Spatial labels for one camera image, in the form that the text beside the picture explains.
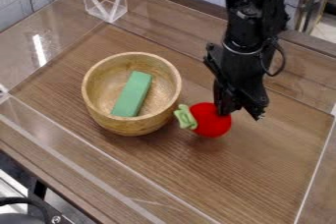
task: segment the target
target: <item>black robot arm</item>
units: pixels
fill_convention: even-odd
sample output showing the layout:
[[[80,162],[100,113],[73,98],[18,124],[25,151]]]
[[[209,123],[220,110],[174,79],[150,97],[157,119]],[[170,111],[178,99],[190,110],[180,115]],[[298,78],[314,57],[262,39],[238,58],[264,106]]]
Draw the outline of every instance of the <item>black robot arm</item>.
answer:
[[[206,47],[205,65],[214,75],[213,101],[218,115],[244,108],[258,120],[269,104],[264,75],[276,76],[285,67],[285,51],[277,34],[289,16],[285,0],[225,0],[228,25],[221,45]],[[272,74],[276,50],[282,64]]]

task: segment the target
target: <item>wooden table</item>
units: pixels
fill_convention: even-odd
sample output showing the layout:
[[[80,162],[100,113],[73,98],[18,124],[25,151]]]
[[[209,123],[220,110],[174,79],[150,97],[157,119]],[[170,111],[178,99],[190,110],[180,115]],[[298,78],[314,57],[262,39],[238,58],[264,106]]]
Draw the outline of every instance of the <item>wooden table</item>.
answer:
[[[289,65],[266,80],[266,119],[256,123],[236,112],[220,140],[196,137],[176,122],[148,136],[118,137],[96,125],[84,106],[80,84],[89,67],[120,52],[154,53],[181,73],[181,102],[210,100],[201,57],[225,27],[224,20],[164,0],[128,0],[128,7],[112,26],[84,13],[81,0],[58,0],[1,34],[1,49],[17,57],[2,61],[1,55],[6,77],[34,72],[0,107],[2,151],[102,223],[292,223],[333,122],[334,59],[282,41]],[[22,37],[25,28],[34,29]],[[37,34],[41,48],[53,50],[45,60],[53,60],[34,71],[26,57],[42,64],[32,50]],[[46,35],[56,44],[44,41]],[[13,48],[10,38],[28,39]],[[334,209],[333,200],[328,207]],[[318,221],[333,215],[314,216]]]

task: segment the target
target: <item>green sponge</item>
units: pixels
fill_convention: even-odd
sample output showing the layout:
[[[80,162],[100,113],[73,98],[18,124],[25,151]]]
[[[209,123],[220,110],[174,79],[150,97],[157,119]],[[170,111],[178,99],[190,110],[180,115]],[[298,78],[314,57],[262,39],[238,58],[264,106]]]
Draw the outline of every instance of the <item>green sponge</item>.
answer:
[[[133,71],[110,114],[120,117],[137,116],[152,82],[152,76]]]

